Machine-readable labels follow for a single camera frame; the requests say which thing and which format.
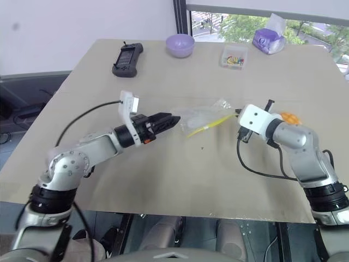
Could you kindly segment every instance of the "tissue box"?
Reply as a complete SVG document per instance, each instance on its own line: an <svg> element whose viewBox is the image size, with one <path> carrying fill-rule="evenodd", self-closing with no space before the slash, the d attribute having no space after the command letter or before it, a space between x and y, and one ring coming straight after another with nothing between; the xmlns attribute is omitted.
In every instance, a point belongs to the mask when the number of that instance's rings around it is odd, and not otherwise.
<svg viewBox="0 0 349 262"><path fill-rule="evenodd" d="M284 48L285 38L276 31L263 28L256 31L252 43L263 53L271 55Z"/></svg>

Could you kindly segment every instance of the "table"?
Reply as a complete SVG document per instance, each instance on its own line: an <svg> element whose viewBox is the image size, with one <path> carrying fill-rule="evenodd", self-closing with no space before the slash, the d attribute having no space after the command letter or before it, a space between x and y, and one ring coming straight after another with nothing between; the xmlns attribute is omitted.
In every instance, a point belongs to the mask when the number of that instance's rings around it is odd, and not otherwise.
<svg viewBox="0 0 349 262"><path fill-rule="evenodd" d="M141 43L138 75L123 79L111 73L122 40L95 42L1 170L0 200L25 203L46 170L46 152L64 127L88 109L118 100L121 90L140 97L139 113L145 115L211 105L219 98L235 108L247 103L263 107L274 99L275 112L292 112L318 133L321 148L334 154L340 181L349 184L345 137L349 89L322 47L289 45L268 56L246 44L248 61L244 70L237 71L218 65L223 43L196 43L194 53L185 59L167 54L163 41ZM121 124L117 105L100 108L76 122L62 144ZM243 169L236 155L238 127L231 118L187 139L178 124L152 143L127 148L97 165L93 175L82 180L76 201L83 209L97 211L313 223L297 182ZM255 170L280 174L277 151L255 135L242 145L242 156ZM287 158L284 165L293 175Z"/></svg>

